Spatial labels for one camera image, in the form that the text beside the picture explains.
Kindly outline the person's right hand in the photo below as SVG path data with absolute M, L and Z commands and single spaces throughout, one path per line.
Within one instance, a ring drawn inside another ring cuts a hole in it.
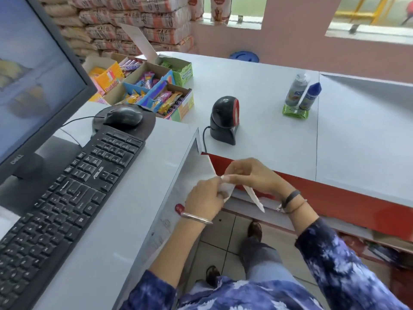
M 291 192 L 296 190 L 291 184 L 260 161 L 259 164 L 254 167 L 254 175 L 256 183 L 253 189 L 264 194 L 272 195 L 278 200 L 282 201 Z

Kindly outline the blue round plastic lid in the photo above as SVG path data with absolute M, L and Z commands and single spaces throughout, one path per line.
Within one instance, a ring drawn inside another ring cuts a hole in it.
M 251 51 L 236 51 L 229 56 L 232 60 L 259 63 L 259 57 Z

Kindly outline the white paper bag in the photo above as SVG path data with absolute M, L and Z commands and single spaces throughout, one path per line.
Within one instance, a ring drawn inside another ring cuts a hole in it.
M 207 155 L 201 155 L 199 156 L 199 158 L 200 158 L 200 162 L 198 162 L 198 165 L 200 165 L 201 179 L 203 180 L 204 178 L 209 179 L 209 178 L 217 177 L 218 175 L 216 174 L 214 170 L 210 157 Z M 246 193 L 250 197 L 252 203 L 254 203 L 263 213 L 265 213 L 264 206 L 259 200 L 259 198 L 257 197 L 257 195 L 255 194 L 253 188 L 248 187 L 246 185 L 243 185 L 243 187 L 245 188 Z M 224 198 L 224 201 L 223 201 L 224 203 L 226 203 L 226 201 L 230 199 L 232 193 L 234 192 L 234 189 L 235 189 L 235 184 L 231 184 L 227 182 L 220 184 L 218 188 L 218 192 L 223 194 L 224 197 L 226 197 Z

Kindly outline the grey-capped small bottle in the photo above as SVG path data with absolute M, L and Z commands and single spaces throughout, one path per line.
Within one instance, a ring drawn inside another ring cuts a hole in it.
M 296 107 L 300 103 L 309 81 L 310 78 L 307 73 L 299 73 L 296 75 L 285 99 L 285 104 L 287 106 Z

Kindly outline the black wristband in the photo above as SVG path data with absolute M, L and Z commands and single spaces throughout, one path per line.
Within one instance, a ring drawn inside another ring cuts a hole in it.
M 293 192 L 291 192 L 285 199 L 282 200 L 281 202 L 281 208 L 283 210 L 286 209 L 286 207 L 288 206 L 288 204 L 297 196 L 299 196 L 301 194 L 301 192 L 299 190 L 294 190 Z

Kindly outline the stack of white orange sacks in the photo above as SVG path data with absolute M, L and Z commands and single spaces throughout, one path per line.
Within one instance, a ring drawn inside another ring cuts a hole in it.
M 139 28 L 156 51 L 192 52 L 189 0 L 38 0 L 79 57 L 141 55 L 121 25 Z

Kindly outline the black barcode scanner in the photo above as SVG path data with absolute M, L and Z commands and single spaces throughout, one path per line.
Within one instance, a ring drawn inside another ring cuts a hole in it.
M 236 132 L 240 125 L 239 100 L 233 96 L 219 98 L 210 116 L 210 135 L 214 140 L 235 146 Z

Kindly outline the green flat packet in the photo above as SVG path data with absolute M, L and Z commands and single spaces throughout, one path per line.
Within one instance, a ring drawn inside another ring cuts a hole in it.
M 286 117 L 299 119 L 299 120 L 306 120 L 309 116 L 309 110 L 303 110 L 299 107 L 290 107 L 284 104 L 282 109 L 282 114 Z

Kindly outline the black computer monitor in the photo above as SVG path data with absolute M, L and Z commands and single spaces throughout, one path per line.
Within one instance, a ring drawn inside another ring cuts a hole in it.
M 0 210 L 29 212 L 80 150 L 54 133 L 96 91 L 37 0 L 0 0 Z

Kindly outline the person's left hand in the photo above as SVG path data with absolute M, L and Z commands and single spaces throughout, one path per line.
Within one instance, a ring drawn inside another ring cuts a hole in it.
M 213 221 L 224 203 L 210 203 L 207 200 L 207 180 L 201 180 L 190 191 L 185 201 L 185 212 Z

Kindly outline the grey trousers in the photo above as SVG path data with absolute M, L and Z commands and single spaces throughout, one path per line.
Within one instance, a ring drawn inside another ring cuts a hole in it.
M 242 241 L 239 258 L 247 281 L 287 281 L 301 286 L 283 265 L 277 250 L 253 236 Z

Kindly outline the green box with open flap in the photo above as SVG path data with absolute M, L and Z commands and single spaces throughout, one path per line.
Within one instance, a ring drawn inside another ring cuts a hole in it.
M 153 46 L 138 27 L 126 24 L 120 24 L 120 26 L 131 38 L 132 42 L 138 47 L 147 62 L 164 66 L 172 70 L 176 85 L 184 87 L 184 85 L 193 76 L 193 66 L 191 62 L 159 54 L 155 51 Z

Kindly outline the blue tie-dye shirt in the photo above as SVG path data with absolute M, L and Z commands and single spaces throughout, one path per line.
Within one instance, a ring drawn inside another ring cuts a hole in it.
M 296 240 L 330 310 L 410 310 L 317 219 Z M 176 289 L 145 271 L 119 310 L 171 310 Z M 215 289 L 188 293 L 177 310 L 323 310 L 304 287 L 285 280 L 252 282 L 218 278 Z

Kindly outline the cardboard box of wrapped candies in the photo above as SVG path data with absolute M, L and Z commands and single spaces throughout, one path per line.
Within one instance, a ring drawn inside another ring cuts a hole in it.
M 123 86 L 128 94 L 148 93 L 158 83 L 166 81 L 175 84 L 173 71 L 167 67 L 144 62 L 139 68 L 129 74 L 123 81 Z

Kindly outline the cardboard box of chocolate bars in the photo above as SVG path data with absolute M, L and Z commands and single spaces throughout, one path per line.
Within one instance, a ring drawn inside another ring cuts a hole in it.
M 153 111 L 157 117 L 182 122 L 194 106 L 193 90 L 167 81 L 158 82 L 152 89 L 132 84 L 117 85 L 105 96 L 110 105 L 137 104 Z

